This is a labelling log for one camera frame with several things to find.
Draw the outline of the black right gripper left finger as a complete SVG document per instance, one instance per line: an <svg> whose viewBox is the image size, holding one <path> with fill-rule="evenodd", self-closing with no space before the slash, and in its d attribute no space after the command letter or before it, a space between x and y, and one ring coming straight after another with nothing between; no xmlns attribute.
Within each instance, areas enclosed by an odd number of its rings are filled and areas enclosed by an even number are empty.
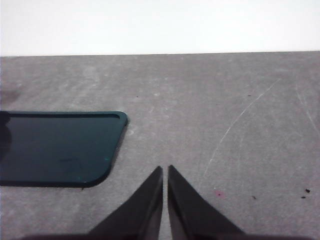
<svg viewBox="0 0 320 240"><path fill-rule="evenodd" d="M95 226L97 240L157 240L163 210L163 169L157 166L132 196Z"/></svg>

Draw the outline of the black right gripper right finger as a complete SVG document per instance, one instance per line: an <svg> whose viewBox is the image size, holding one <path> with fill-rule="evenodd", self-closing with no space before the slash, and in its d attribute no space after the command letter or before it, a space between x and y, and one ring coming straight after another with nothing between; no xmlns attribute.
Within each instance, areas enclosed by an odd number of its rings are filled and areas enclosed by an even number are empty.
<svg viewBox="0 0 320 240"><path fill-rule="evenodd" d="M201 197L173 165L168 167L167 204L174 240L235 240L246 235Z"/></svg>

